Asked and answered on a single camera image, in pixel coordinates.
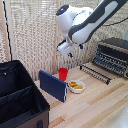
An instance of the plastic cup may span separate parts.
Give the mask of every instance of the plastic cup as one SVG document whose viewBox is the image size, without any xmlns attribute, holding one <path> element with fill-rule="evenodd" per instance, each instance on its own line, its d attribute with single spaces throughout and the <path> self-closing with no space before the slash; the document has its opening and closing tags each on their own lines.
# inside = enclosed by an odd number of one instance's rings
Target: plastic cup
<svg viewBox="0 0 128 128">
<path fill-rule="evenodd" d="M 66 77 L 67 77 L 67 74 L 68 74 L 68 69 L 60 68 L 58 70 L 58 72 L 59 72 L 59 79 L 62 80 L 62 81 L 65 81 Z"/>
</svg>

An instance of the wooden table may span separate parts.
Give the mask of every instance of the wooden table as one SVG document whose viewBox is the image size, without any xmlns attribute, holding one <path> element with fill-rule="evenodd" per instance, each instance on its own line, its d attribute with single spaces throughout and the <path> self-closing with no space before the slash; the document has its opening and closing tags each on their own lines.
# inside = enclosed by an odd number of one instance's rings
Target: wooden table
<svg viewBox="0 0 128 128">
<path fill-rule="evenodd" d="M 49 128 L 110 128 L 128 102 L 128 79 L 117 77 L 106 85 L 76 67 L 69 70 L 66 82 L 70 80 L 81 80 L 86 88 L 81 94 L 68 88 L 64 103 L 35 82 L 50 104 Z"/>
</svg>

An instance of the black bag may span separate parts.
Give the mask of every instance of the black bag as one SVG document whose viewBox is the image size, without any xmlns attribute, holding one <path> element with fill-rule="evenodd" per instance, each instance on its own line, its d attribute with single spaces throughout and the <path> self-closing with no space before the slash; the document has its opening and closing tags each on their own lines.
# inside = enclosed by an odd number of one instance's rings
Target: black bag
<svg viewBox="0 0 128 128">
<path fill-rule="evenodd" d="M 0 64 L 0 128 L 48 128 L 49 109 L 20 61 Z"/>
</svg>

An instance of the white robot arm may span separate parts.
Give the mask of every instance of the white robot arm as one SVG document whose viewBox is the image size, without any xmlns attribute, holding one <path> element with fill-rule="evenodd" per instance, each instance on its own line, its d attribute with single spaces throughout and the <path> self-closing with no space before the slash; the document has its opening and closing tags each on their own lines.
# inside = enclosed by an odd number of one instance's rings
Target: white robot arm
<svg viewBox="0 0 128 128">
<path fill-rule="evenodd" d="M 62 6 L 56 13 L 56 19 L 65 40 L 57 46 L 57 50 L 65 56 L 76 46 L 89 41 L 93 33 L 126 2 L 127 0 L 102 0 L 95 10 L 89 7 Z"/>
</svg>

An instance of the bag handle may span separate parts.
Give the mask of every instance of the bag handle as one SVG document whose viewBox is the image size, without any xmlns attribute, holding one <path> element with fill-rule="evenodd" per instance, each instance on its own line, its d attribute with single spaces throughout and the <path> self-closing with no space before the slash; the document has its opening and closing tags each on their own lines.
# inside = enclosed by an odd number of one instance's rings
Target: bag handle
<svg viewBox="0 0 128 128">
<path fill-rule="evenodd" d="M 37 128 L 43 128 L 43 121 L 40 120 L 38 123 L 37 123 Z"/>
</svg>

